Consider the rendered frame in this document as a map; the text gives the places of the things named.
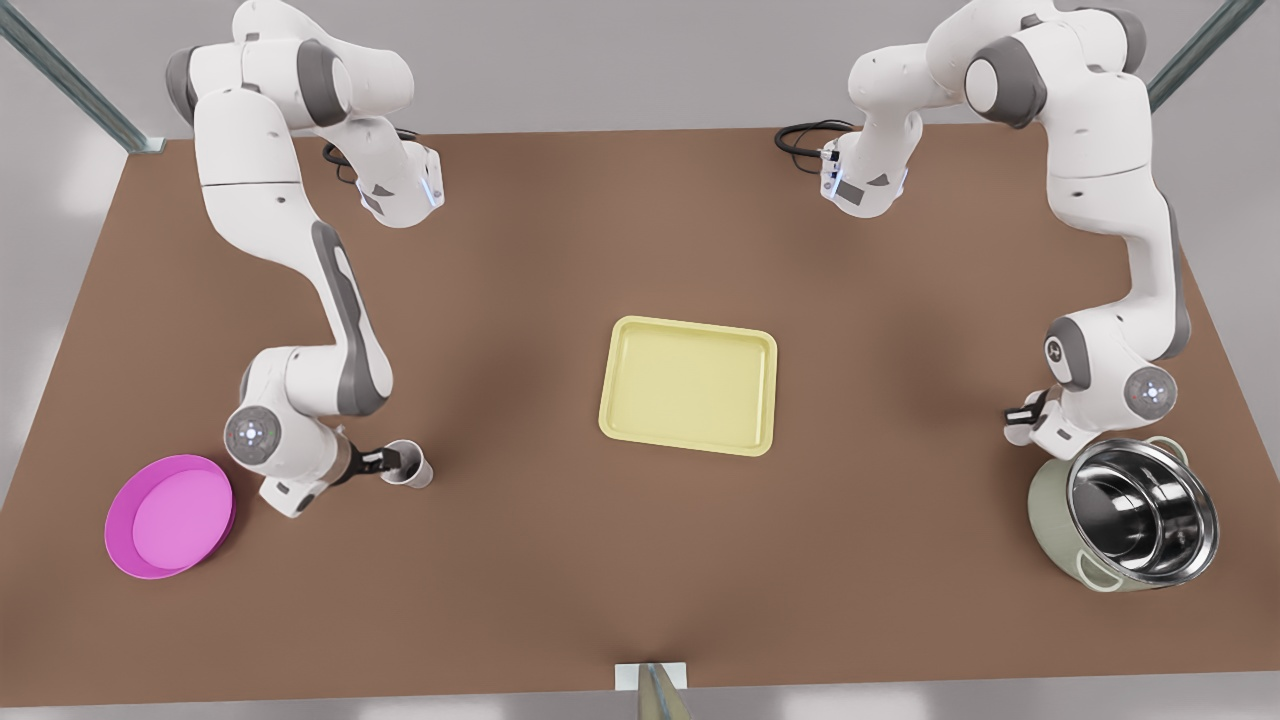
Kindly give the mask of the silver frame post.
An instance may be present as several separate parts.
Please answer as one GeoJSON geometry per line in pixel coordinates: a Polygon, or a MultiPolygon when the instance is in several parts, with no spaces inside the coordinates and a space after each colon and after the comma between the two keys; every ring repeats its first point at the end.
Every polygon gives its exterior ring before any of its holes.
{"type": "Polygon", "coordinates": [[[0,0],[0,36],[128,154],[164,150],[164,137],[148,137],[134,126],[10,0],[0,0]]]}
{"type": "Polygon", "coordinates": [[[1222,0],[1147,85],[1156,113],[1267,0],[1222,0]]]}
{"type": "Polygon", "coordinates": [[[682,697],[687,678],[686,662],[614,665],[614,689],[636,692],[637,720],[692,720],[682,697]]]}

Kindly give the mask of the yellow rectangular tray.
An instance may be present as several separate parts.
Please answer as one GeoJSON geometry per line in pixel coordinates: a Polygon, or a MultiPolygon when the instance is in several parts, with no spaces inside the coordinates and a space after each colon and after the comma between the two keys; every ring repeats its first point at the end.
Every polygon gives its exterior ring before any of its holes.
{"type": "Polygon", "coordinates": [[[774,438],[778,346],[764,331],[622,316],[598,425],[612,439],[760,457],[774,438]]]}

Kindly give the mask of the pink round plate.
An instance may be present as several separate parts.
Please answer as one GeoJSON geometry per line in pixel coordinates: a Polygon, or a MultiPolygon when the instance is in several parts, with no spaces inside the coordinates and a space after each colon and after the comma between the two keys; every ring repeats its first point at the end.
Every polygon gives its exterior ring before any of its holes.
{"type": "Polygon", "coordinates": [[[174,577],[214,553],[236,520],[227,474],[210,459],[180,454],[138,470],[118,491],[104,524],[104,544],[124,574],[174,577]]]}

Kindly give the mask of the green steel-lined pot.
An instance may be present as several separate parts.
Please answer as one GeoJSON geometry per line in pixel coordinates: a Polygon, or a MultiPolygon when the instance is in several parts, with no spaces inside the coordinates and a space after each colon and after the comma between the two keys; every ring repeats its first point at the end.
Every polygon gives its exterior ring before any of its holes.
{"type": "Polygon", "coordinates": [[[1044,555],[1100,593],[1185,584],[1213,561],[1219,515],[1185,450],[1164,436],[1112,438],[1051,459],[1030,482],[1030,528],[1044,555]]]}

